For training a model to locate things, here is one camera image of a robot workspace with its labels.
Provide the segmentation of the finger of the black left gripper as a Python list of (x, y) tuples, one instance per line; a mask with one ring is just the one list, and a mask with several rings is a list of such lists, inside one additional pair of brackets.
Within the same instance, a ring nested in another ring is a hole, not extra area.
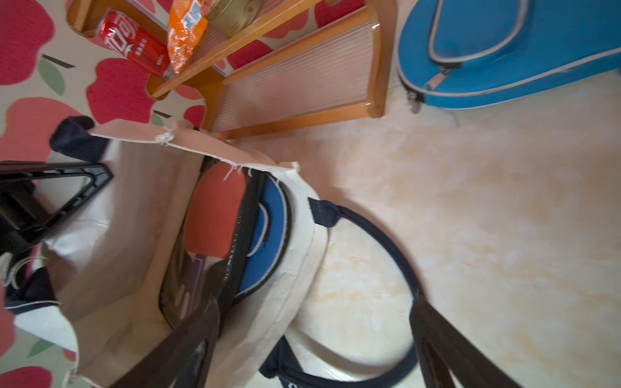
[(1, 253), (42, 242), (113, 179), (103, 163), (1, 163)]

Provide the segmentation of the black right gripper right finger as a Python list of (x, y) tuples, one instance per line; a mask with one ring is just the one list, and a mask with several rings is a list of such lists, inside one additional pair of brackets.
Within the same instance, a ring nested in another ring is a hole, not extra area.
[(520, 387), (425, 298), (415, 300), (410, 323), (425, 386)]

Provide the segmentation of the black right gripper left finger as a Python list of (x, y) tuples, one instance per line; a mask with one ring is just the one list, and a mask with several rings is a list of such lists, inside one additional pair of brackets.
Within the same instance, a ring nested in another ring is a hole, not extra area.
[(197, 362), (196, 376), (189, 381), (189, 386), (205, 386), (219, 328), (218, 303), (212, 297), (198, 307), (132, 370), (114, 382), (113, 386), (171, 386), (200, 347), (204, 348), (203, 356)]

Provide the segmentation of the white canvas tote bag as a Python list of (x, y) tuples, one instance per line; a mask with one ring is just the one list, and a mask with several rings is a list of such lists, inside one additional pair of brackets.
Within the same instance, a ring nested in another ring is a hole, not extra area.
[(159, 308), (160, 291), (195, 187), (217, 162), (278, 179), (292, 222), (273, 276), (220, 316), (203, 387), (393, 387), (413, 371), (414, 345), (388, 371), (363, 380), (303, 370), (293, 322), (339, 221), (358, 226), (393, 258), (415, 300), (422, 289), (399, 247), (359, 213), (318, 198), (297, 163), (238, 149), (187, 121), (166, 128), (115, 120), (80, 139), (88, 160), (50, 163), (103, 163), (113, 179), (42, 242), (1, 253), (4, 303), (17, 326), (77, 355), (66, 384), (82, 378), (114, 387), (176, 329)]

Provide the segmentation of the clear case red paddles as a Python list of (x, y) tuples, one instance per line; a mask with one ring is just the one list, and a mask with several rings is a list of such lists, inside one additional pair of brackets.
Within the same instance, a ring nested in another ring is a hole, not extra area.
[(207, 300), (226, 317), (239, 293), (259, 213), (262, 173), (217, 162), (195, 187), (159, 296), (177, 328)]

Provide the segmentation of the light blue paddle case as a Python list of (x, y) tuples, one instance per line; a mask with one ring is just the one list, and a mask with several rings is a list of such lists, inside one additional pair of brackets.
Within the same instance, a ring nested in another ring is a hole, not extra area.
[(482, 108), (619, 68), (617, 1), (419, 1), (397, 48), (414, 113)]

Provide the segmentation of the dark blue paddle case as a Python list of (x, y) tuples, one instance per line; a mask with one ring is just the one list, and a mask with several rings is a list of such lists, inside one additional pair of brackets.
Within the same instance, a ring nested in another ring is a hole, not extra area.
[(258, 215), (247, 253), (236, 305), (250, 297), (275, 273), (289, 244), (292, 211), (284, 185), (266, 175), (260, 190)]

